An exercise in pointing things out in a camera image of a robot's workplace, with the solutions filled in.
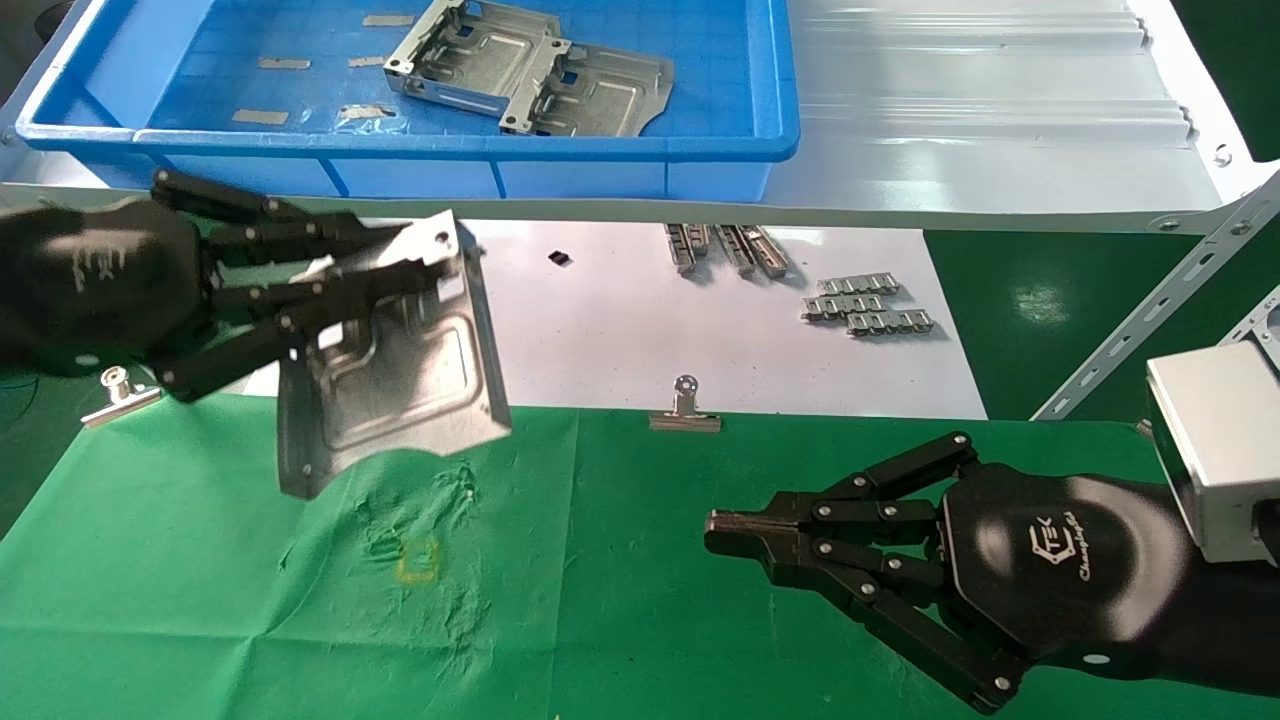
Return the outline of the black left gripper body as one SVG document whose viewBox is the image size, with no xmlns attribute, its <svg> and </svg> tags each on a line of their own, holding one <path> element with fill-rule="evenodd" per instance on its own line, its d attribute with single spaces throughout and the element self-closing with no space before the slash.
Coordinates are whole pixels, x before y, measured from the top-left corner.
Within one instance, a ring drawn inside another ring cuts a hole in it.
<svg viewBox="0 0 1280 720">
<path fill-rule="evenodd" d="M 1 223 L 3 372 L 88 375 L 209 337 L 197 225 L 150 200 L 38 208 Z"/>
</svg>

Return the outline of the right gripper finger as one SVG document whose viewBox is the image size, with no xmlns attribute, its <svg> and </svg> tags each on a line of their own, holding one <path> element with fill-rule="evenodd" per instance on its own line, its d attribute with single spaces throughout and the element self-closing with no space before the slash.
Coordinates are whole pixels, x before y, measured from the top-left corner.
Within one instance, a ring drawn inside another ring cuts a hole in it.
<svg viewBox="0 0 1280 720">
<path fill-rule="evenodd" d="M 929 521 L 934 507 L 906 497 L 934 486 L 978 457 L 972 437 L 951 432 L 854 471 L 822 491 L 778 491 L 763 510 L 714 510 L 707 538 L 785 532 L 869 530 Z"/>
<path fill-rule="evenodd" d="M 808 534 L 707 534 L 704 546 L 759 562 L 773 585 L 820 594 L 980 714 L 1000 711 L 1028 670 L 1016 653 L 973 644 L 924 614 L 942 600 L 938 564 Z"/>
</svg>

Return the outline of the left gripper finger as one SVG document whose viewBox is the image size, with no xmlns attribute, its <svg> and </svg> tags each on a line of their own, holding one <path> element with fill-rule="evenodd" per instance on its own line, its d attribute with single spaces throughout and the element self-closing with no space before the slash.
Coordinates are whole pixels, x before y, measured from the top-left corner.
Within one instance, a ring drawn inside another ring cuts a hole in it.
<svg viewBox="0 0 1280 720">
<path fill-rule="evenodd" d="M 287 284 L 239 286 L 212 292 L 214 319 L 247 320 L 233 337 L 191 354 L 160 356 L 159 384 L 192 404 L 257 369 L 280 361 L 346 322 L 367 320 L 378 305 L 433 287 L 442 272 L 421 261 Z"/>
<path fill-rule="evenodd" d="M 285 200 L 172 169 L 156 169 L 151 197 L 214 223 L 198 232 L 204 258 L 229 268 L 348 258 L 392 241 L 408 223 L 367 225 L 351 211 L 312 213 Z"/>
</svg>

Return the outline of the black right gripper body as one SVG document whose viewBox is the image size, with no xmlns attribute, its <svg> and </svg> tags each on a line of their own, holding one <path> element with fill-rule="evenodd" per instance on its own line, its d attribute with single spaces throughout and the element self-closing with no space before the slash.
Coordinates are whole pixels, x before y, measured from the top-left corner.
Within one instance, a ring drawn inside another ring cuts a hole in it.
<svg viewBox="0 0 1280 720">
<path fill-rule="evenodd" d="M 942 514 L 959 598 L 1023 656 L 1153 664 L 1160 616 L 1197 557 L 1166 488 L 980 464 L 943 493 Z"/>
</svg>

